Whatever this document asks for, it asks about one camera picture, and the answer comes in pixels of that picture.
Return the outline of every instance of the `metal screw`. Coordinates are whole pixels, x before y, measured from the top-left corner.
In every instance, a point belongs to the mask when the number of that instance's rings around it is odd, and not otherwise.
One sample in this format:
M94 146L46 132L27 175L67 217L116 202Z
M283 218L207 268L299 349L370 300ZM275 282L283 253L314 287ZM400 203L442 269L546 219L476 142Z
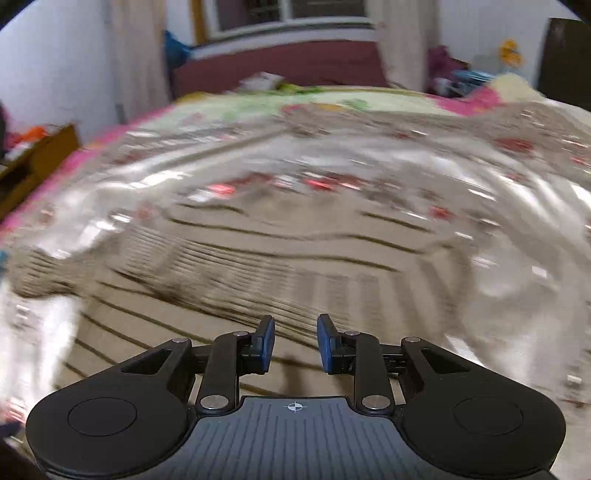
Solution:
M201 399L201 406L208 410L219 410L229 403L230 401L223 395L208 395Z
M383 395L368 395L363 398L361 404L370 410L383 410L390 406L390 401Z

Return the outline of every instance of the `blue tip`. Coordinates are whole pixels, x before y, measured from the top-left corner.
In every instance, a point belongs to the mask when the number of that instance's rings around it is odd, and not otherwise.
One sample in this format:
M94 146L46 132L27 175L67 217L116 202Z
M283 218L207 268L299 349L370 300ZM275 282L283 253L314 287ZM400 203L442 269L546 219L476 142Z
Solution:
M271 356L273 354L273 346L275 345L275 319L271 318L269 326L265 332L262 340L262 367L263 371L268 372L271 365Z
M324 322L319 317L316 321L316 339L318 340L318 348L320 349L320 358L322 359L322 367L326 373L330 372L331 357L330 357L330 336L326 331Z

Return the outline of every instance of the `window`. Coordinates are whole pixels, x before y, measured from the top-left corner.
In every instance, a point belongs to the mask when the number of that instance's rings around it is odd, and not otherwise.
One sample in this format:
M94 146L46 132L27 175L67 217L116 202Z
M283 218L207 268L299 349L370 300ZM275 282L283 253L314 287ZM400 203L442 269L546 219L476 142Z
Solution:
M203 0L209 37L322 24L367 24L363 0Z

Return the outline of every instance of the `maroon headboard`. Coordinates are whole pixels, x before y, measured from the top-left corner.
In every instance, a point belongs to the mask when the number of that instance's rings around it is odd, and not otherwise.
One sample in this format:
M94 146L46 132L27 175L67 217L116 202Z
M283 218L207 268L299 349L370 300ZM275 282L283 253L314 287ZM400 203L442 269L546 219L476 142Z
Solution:
M174 90L176 96L223 93L258 72L275 73L302 86L388 86L374 42L324 40L189 60L174 71Z

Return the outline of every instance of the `white wall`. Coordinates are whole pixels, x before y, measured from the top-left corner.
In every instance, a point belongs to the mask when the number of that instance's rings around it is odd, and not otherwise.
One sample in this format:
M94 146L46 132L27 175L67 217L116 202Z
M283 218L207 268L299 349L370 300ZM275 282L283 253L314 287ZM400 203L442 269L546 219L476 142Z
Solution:
M185 45L195 45L193 12L189 0L166 0L166 30Z
M497 73L496 50L514 38L523 57L522 70L532 85L549 18L576 18L558 0L439 0L441 43L450 54L475 69Z
M16 121L75 121L82 141L118 123L105 7L35 0L0 30L0 100Z

